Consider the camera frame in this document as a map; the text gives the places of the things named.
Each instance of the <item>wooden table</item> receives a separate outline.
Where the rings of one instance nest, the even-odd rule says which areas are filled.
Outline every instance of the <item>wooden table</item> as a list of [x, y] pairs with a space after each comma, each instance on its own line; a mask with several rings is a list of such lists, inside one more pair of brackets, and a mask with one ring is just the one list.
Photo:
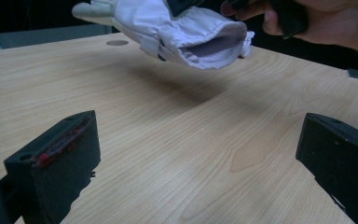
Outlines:
[[351, 223], [295, 159], [307, 112], [358, 129], [346, 71], [258, 48], [200, 71], [121, 34], [0, 50], [0, 178], [5, 158], [86, 110], [102, 161], [64, 223]]

